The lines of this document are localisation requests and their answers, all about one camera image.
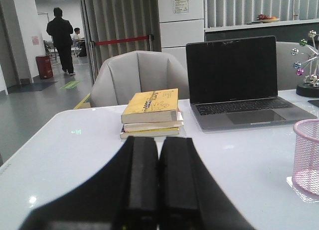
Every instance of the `table surface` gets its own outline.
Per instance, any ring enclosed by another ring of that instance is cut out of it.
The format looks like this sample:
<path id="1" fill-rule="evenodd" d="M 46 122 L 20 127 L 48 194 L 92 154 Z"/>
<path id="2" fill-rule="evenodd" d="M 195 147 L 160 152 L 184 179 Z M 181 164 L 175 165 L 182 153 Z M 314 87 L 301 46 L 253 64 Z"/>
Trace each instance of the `table surface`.
<path id="1" fill-rule="evenodd" d="M 295 90 L 279 95 L 318 116 Z M 16 230 L 28 213 L 93 176 L 120 149 L 125 106 L 70 110 L 54 116 L 0 167 L 0 229 Z M 191 137 L 207 169 L 257 230 L 314 230 L 319 203 L 301 199 L 292 175 L 293 125 L 202 132 L 189 101 L 179 101 L 180 136 Z M 160 151 L 164 137 L 156 137 Z"/>

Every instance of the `gray floor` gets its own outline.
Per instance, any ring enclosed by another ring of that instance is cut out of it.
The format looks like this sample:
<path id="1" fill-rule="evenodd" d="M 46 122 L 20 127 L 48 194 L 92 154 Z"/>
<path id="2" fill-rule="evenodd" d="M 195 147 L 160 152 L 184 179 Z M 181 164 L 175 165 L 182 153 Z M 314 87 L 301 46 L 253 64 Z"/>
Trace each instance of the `gray floor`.
<path id="1" fill-rule="evenodd" d="M 73 109 L 90 93 L 93 81 L 87 57 L 73 57 L 73 63 L 76 75 L 69 76 L 63 73 L 59 60 L 51 60 L 53 78 L 36 78 L 34 82 L 56 83 L 42 91 L 0 97 L 0 154 L 4 161 L 55 114 Z M 60 89 L 74 80 L 81 82 L 73 89 Z"/>

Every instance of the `laptop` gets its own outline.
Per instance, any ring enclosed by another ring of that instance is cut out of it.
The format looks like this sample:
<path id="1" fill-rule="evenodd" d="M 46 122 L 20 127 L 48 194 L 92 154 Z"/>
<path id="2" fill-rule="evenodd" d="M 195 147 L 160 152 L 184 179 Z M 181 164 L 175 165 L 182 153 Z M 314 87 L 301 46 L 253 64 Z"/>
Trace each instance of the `laptop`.
<path id="1" fill-rule="evenodd" d="M 278 97 L 275 36 L 190 43 L 186 57 L 190 105 L 203 130 L 317 118 Z"/>

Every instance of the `pink mesh pencil holder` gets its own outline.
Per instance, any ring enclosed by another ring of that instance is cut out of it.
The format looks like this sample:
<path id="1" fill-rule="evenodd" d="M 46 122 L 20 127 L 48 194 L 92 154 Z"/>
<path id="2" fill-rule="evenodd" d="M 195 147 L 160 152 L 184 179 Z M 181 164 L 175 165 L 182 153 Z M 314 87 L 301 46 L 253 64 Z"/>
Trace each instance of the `pink mesh pencil holder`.
<path id="1" fill-rule="evenodd" d="M 319 195 L 319 119 L 294 125 L 296 137 L 292 181 L 306 192 Z"/>

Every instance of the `book cover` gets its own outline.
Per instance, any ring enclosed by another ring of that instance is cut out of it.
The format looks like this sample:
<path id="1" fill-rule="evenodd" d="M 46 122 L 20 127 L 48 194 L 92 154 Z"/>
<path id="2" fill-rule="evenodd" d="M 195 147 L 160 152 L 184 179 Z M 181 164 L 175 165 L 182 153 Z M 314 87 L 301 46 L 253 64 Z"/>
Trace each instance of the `book cover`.
<path id="1" fill-rule="evenodd" d="M 156 137 L 156 136 L 166 136 L 166 135 L 174 135 L 179 134 L 179 127 L 174 128 L 164 128 L 164 129 L 151 129 L 151 130 L 142 130 L 142 131 L 133 131 L 133 132 L 125 132 L 124 128 L 122 128 L 120 133 L 120 138 L 125 139 L 131 136 L 143 136 L 143 137 Z"/>
<path id="2" fill-rule="evenodd" d="M 143 123 L 127 123 L 124 124 L 125 132 L 150 130 L 150 129 L 163 129 L 180 127 L 184 125 L 181 112 L 178 112 L 177 121 L 163 121 L 163 122 L 143 122 Z"/>
<path id="3" fill-rule="evenodd" d="M 176 121 L 178 89 L 136 93 L 121 115 L 122 123 Z"/>

